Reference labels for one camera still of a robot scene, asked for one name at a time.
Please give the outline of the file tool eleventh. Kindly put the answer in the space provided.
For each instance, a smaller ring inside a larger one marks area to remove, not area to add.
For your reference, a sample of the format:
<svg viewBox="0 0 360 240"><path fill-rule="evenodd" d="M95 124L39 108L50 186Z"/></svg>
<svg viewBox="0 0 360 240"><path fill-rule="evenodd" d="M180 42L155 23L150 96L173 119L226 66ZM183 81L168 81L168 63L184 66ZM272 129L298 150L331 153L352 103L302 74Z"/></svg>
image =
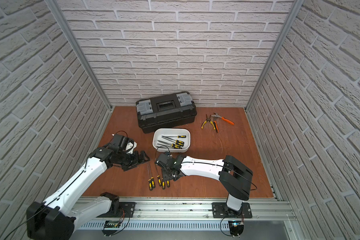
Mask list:
<svg viewBox="0 0 360 240"><path fill-rule="evenodd" d="M167 143L167 142L164 142L164 141L158 141L158 143L161 144L161 145L169 146L169 147L174 148L174 149L182 149L183 148L183 146L179 145L179 144Z"/></svg>

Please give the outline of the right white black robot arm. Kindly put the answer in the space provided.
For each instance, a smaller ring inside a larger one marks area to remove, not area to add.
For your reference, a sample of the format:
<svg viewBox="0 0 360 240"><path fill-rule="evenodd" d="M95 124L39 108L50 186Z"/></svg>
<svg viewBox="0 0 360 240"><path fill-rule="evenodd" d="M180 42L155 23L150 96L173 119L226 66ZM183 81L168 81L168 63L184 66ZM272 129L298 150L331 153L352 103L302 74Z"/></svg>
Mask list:
<svg viewBox="0 0 360 240"><path fill-rule="evenodd" d="M242 203L250 198L253 184L253 171L233 156L224 159L203 160L178 155L176 158L160 154L156 165L161 168L163 181L177 181L181 177L199 176L219 181L228 192L227 208L238 212Z"/></svg>

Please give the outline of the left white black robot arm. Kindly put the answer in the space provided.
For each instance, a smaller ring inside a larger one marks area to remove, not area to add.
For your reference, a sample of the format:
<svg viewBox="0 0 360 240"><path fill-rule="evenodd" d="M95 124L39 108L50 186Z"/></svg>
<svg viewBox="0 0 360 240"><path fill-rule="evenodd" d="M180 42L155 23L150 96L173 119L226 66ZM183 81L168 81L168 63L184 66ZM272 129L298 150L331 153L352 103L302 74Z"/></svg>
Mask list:
<svg viewBox="0 0 360 240"><path fill-rule="evenodd" d="M125 218L117 195L103 193L92 202L74 209L91 184L106 170L123 171L147 163L150 158L137 151L134 140L115 134L108 144L91 152L84 165L55 193L43 202L33 202L27 209L27 235L32 240L68 240L82 225L100 215Z"/></svg>

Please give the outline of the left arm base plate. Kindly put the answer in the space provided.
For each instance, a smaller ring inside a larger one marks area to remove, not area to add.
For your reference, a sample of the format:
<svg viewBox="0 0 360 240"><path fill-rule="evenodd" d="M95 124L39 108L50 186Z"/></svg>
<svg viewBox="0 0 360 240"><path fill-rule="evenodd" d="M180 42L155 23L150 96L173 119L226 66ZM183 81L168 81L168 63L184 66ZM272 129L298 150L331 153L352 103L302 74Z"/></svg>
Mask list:
<svg viewBox="0 0 360 240"><path fill-rule="evenodd" d="M125 214L125 218L132 218L135 211L136 202L117 202L112 203L110 210L98 218L120 218Z"/></svg>

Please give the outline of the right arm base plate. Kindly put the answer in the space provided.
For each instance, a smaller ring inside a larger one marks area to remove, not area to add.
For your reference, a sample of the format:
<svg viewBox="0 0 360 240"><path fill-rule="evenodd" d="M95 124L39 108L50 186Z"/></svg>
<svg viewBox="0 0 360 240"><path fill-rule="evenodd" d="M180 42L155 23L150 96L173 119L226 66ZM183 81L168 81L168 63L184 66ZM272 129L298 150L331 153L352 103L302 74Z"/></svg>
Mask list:
<svg viewBox="0 0 360 240"><path fill-rule="evenodd" d="M241 208L236 211L230 209L226 203L212 203L213 217L215 219L222 218L244 218L251 219L253 217L249 203L243 202Z"/></svg>

